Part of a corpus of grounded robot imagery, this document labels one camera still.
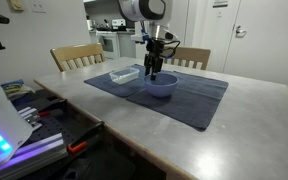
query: blue bowl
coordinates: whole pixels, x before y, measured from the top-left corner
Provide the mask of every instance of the blue bowl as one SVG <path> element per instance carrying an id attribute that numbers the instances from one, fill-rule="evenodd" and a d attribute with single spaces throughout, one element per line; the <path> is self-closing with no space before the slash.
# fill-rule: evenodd
<path id="1" fill-rule="evenodd" d="M 158 98 L 170 96 L 179 82 L 176 76 L 164 73 L 157 74 L 155 81 L 151 80 L 150 75 L 146 76 L 144 81 L 146 91 Z"/>

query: kitchen counter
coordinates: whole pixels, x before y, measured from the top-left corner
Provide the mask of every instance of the kitchen counter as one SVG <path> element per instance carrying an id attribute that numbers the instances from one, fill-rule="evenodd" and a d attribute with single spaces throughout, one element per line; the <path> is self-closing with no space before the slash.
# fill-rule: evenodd
<path id="1" fill-rule="evenodd" d="M 130 34 L 130 35 L 135 34 L 135 32 L 127 32 L 127 31 L 111 31 L 111 32 L 117 32 L 117 34 Z"/>

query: placemat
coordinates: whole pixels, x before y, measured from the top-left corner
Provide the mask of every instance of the placemat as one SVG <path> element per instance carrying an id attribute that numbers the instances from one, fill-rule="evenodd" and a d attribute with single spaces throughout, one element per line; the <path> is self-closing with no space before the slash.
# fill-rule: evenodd
<path id="1" fill-rule="evenodd" d="M 141 90 L 127 100 L 205 130 L 221 102 L 228 83 L 178 72 L 172 74 L 179 78 L 179 84 L 171 96 L 156 98 Z"/>

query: chair backrest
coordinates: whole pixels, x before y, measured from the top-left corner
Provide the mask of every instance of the chair backrest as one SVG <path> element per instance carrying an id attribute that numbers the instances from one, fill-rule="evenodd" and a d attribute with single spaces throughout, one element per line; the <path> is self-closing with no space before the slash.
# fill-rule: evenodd
<path id="1" fill-rule="evenodd" d="M 87 44 L 51 49 L 51 54 L 61 72 L 69 69 L 105 62 L 101 44 Z"/>
<path id="2" fill-rule="evenodd" d="M 167 56 L 169 54 L 172 54 L 172 50 L 166 50 L 164 51 L 163 55 Z M 196 69 L 198 66 L 198 63 L 202 63 L 201 70 L 205 70 L 207 67 L 208 60 L 210 58 L 211 50 L 209 49 L 199 49 L 199 48 L 190 48 L 190 47 L 178 47 L 176 49 L 175 55 L 172 57 L 172 59 L 165 59 L 164 63 L 172 65 L 178 65 L 178 66 L 185 66 L 189 67 L 190 62 L 193 61 L 193 68 Z"/>

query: white table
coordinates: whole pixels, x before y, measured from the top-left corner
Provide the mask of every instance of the white table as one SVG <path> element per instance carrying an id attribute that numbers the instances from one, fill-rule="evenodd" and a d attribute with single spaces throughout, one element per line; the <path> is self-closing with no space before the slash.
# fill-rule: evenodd
<path id="1" fill-rule="evenodd" d="M 105 121 L 113 134 L 169 173 L 170 179 L 288 179 L 287 86 L 164 65 L 164 70 L 229 82 L 209 127 L 198 132 L 83 82 L 142 63 L 120 58 L 47 75 L 35 82 L 67 99 L 90 119 Z"/>

